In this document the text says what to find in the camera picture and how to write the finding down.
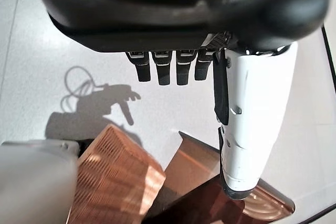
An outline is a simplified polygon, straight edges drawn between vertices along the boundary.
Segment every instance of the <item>tiled floor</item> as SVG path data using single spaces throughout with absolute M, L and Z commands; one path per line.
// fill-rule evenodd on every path
M 75 66 L 108 86 L 70 96 L 65 82 L 73 90 L 89 78 Z M 66 38 L 41 0 L 0 0 L 0 142 L 89 138 L 113 122 L 163 167 L 181 142 L 179 130 L 217 147 L 212 79 L 178 87 L 172 68 L 172 84 L 160 87 L 153 64 L 151 71 L 151 82 L 138 83 L 123 54 L 99 54 Z M 141 98 L 126 101 L 134 92 Z M 282 223 L 298 223 L 336 202 L 335 139 L 336 93 L 317 31 L 299 43 L 286 116 L 263 174 L 297 206 Z

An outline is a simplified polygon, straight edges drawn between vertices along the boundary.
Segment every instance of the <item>black robotic finger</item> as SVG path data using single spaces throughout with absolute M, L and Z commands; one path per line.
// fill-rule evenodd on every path
M 127 52 L 128 59 L 135 65 L 138 73 L 138 80 L 146 82 L 151 80 L 151 70 L 149 65 L 148 52 Z
M 188 84 L 190 65 L 195 60 L 197 50 L 176 51 L 176 79 L 177 85 Z
M 213 61 L 214 54 L 218 53 L 218 49 L 200 49 L 198 51 L 197 62 L 195 66 L 195 80 L 204 81 L 208 75 L 208 70 Z
M 223 125 L 229 122 L 229 97 L 227 85 L 227 60 L 225 49 L 219 53 L 219 59 L 214 57 L 214 93 L 215 93 L 215 113 Z
M 173 51 L 152 52 L 153 60 L 156 64 L 159 85 L 170 84 L 170 62 L 172 61 Z

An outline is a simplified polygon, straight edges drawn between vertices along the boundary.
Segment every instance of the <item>black strip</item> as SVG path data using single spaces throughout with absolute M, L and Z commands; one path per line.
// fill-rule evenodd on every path
M 304 220 L 303 222 L 300 222 L 299 224 L 309 224 L 309 223 L 312 223 L 318 219 L 320 219 L 321 217 L 327 215 L 328 213 L 330 213 L 331 211 L 335 210 L 336 209 L 336 204 L 326 208 L 325 210 L 319 212 L 318 214 L 310 217 L 309 219 L 307 220 Z
M 336 73 L 335 73 L 334 63 L 333 63 L 332 57 L 331 57 L 331 51 L 330 51 L 330 46 L 329 46 L 329 42 L 328 42 L 328 38 L 327 38 L 327 32 L 325 30 L 326 30 L 325 27 L 322 26 L 322 34 L 323 34 L 323 38 L 324 38 L 324 43 L 326 45 L 326 51 L 327 51 L 327 55 L 328 55 L 328 59 L 329 59 L 330 71 L 331 71 L 332 80 L 334 82 L 334 88 L 335 88 L 335 92 L 336 92 Z

